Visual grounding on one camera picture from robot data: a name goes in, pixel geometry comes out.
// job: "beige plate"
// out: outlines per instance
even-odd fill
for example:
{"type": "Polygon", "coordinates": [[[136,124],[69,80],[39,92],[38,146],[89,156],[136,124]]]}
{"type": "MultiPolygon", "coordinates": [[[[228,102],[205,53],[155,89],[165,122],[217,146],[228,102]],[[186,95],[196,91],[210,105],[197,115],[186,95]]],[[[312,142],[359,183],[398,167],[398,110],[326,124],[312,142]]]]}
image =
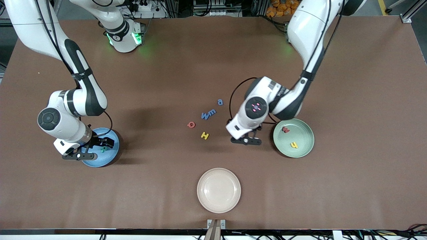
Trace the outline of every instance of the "beige plate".
{"type": "Polygon", "coordinates": [[[197,197],[208,211],[222,214],[233,209],[239,202],[240,182],[236,175],[224,168],[205,172],[197,184],[197,197]]]}

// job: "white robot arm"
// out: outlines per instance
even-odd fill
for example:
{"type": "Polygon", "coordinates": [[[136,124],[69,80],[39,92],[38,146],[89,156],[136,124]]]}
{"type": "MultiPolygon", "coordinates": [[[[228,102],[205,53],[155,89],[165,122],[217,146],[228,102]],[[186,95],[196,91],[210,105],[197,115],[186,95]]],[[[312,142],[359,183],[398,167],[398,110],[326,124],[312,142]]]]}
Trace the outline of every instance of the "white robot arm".
{"type": "Polygon", "coordinates": [[[342,5],[347,13],[356,12],[366,0],[303,0],[288,25],[289,42],[302,58],[304,69],[292,89],[287,89],[268,77],[255,79],[245,95],[245,101],[226,128],[234,139],[256,129],[272,112],[280,120],[298,115],[305,94],[323,60],[323,40],[326,30],[342,5]]]}
{"type": "Polygon", "coordinates": [[[121,53],[128,53],[142,43],[145,24],[124,19],[116,7],[125,0],[70,0],[93,14],[102,24],[110,44],[121,53]]]}
{"type": "Polygon", "coordinates": [[[38,115],[40,128],[57,138],[56,149],[67,155],[93,137],[92,130],[79,117],[102,114],[107,108],[107,98],[79,46],[62,31],[49,1],[6,0],[5,4],[24,45],[62,60],[78,83],[75,89],[52,93],[47,107],[38,115]]]}

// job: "metal frame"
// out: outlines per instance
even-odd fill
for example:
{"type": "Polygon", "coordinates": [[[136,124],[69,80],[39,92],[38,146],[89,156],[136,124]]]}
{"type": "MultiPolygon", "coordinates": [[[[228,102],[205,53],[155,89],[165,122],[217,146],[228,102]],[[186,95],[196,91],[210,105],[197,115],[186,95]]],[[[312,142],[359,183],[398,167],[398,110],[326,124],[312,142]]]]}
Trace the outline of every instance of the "metal frame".
{"type": "Polygon", "coordinates": [[[168,15],[170,13],[169,18],[177,18],[178,17],[178,1],[175,0],[164,0],[166,10],[168,11],[168,15]]]}
{"type": "MultiPolygon", "coordinates": [[[[211,234],[212,236],[220,236],[221,234],[217,235],[218,231],[222,233],[224,237],[233,236],[234,239],[241,239],[236,237],[243,237],[243,239],[247,239],[247,237],[255,239],[254,236],[261,236],[261,235],[268,235],[272,238],[274,237],[274,233],[280,234],[281,236],[284,236],[288,239],[288,237],[296,238],[297,240],[315,240],[315,239],[321,239],[320,237],[316,236],[327,236],[329,239],[333,240],[344,240],[343,238],[343,232],[342,230],[337,229],[323,229],[323,230],[300,230],[300,229],[292,229],[292,230],[277,230],[277,229],[241,229],[241,230],[231,230],[231,229],[220,229],[220,226],[218,226],[218,222],[220,223],[220,220],[217,220],[217,225],[214,228],[214,224],[212,224],[211,234]]],[[[396,232],[396,230],[375,230],[375,232],[370,232],[369,230],[360,229],[359,232],[364,232],[365,240],[371,240],[371,234],[373,234],[374,239],[387,239],[387,240],[402,240],[402,234],[405,234],[406,231],[401,231],[401,234],[391,236],[389,234],[382,234],[382,237],[378,235],[377,231],[393,231],[396,232]]],[[[185,239],[193,239],[193,237],[198,239],[201,239],[201,237],[205,234],[207,234],[206,229],[115,229],[115,228],[101,228],[101,229],[92,229],[92,228],[61,228],[61,229],[4,229],[0,230],[0,238],[3,239],[15,239],[15,237],[6,237],[6,235],[20,235],[20,239],[46,239],[43,237],[36,238],[35,236],[48,236],[48,235],[61,235],[62,237],[58,236],[56,238],[48,238],[48,239],[58,239],[58,238],[64,238],[64,239],[98,239],[99,235],[109,235],[107,239],[111,235],[116,235],[112,238],[114,239],[134,239],[134,237],[126,238],[126,235],[132,236],[132,235],[138,235],[143,236],[141,239],[167,239],[167,236],[189,236],[185,239]]],[[[355,236],[354,233],[346,233],[348,237],[352,238],[353,240],[360,239],[360,236],[355,236]]],[[[418,240],[426,240],[427,237],[418,237],[418,240]]]]}
{"type": "Polygon", "coordinates": [[[411,23],[411,18],[417,13],[425,4],[427,3],[427,0],[417,0],[417,2],[412,5],[408,11],[406,11],[403,14],[400,14],[400,18],[402,20],[402,23],[411,23]]]}
{"type": "Polygon", "coordinates": [[[221,239],[221,223],[218,219],[212,220],[208,231],[205,235],[205,240],[220,240],[221,239]]]}
{"type": "Polygon", "coordinates": [[[251,9],[252,15],[265,15],[267,8],[270,6],[270,0],[254,0],[253,7],[251,9]]]}
{"type": "Polygon", "coordinates": [[[197,4],[196,0],[193,0],[193,15],[202,15],[206,12],[206,9],[211,9],[208,15],[215,14],[216,12],[223,12],[224,15],[227,13],[238,13],[241,11],[242,6],[226,6],[225,0],[205,0],[206,3],[197,4]]]}

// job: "brown table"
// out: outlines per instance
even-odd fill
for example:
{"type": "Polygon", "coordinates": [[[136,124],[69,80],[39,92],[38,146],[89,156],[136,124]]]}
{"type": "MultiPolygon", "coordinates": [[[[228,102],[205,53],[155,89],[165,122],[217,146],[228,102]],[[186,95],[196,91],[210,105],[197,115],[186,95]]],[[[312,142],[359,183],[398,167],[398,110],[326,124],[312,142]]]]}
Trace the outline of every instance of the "brown table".
{"type": "MultiPolygon", "coordinates": [[[[291,87],[302,61],[261,18],[153,20],[145,46],[116,52],[95,21],[65,21],[124,139],[113,165],[65,161],[36,124],[63,64],[17,43],[0,85],[1,228],[392,228],[427,222],[427,67],[398,17],[343,18],[298,116],[314,131],[301,159],[230,143],[228,99],[242,80],[291,87]],[[218,106],[217,99],[225,105],[218,106]],[[208,120],[201,112],[216,109],[208,120]],[[196,128],[186,124],[196,122],[196,128]],[[210,134],[208,140],[200,138],[210,134]],[[223,167],[242,186],[225,214],[205,210],[200,176],[223,167]]],[[[235,95],[235,112],[249,84],[235,95]]],[[[103,115],[86,117],[108,127],[103,115]]]]}

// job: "plate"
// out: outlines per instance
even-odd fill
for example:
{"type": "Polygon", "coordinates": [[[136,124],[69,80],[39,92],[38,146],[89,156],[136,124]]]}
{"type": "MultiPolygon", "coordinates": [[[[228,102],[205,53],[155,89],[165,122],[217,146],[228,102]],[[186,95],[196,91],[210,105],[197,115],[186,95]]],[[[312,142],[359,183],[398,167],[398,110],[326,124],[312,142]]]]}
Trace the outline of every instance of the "plate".
{"type": "Polygon", "coordinates": [[[208,211],[222,214],[233,209],[239,202],[240,182],[236,175],[224,168],[205,172],[197,184],[197,197],[208,211]]]}
{"type": "MultiPolygon", "coordinates": [[[[97,128],[94,129],[94,132],[96,134],[102,134],[104,132],[107,132],[108,128],[97,128]]],[[[95,160],[82,160],[82,162],[89,167],[103,167],[108,165],[111,161],[114,160],[114,158],[117,156],[117,153],[119,152],[120,142],[119,137],[114,132],[114,130],[111,130],[109,133],[107,133],[104,136],[101,136],[100,138],[109,137],[114,140],[114,146],[113,148],[109,148],[107,151],[102,152],[100,146],[93,146],[91,149],[88,150],[90,153],[96,153],[97,158],[95,160]]]]}
{"type": "Polygon", "coordinates": [[[307,155],[314,147],[314,134],[311,128],[299,119],[279,122],[274,128],[273,141],[277,149],[292,158],[307,155]]]}

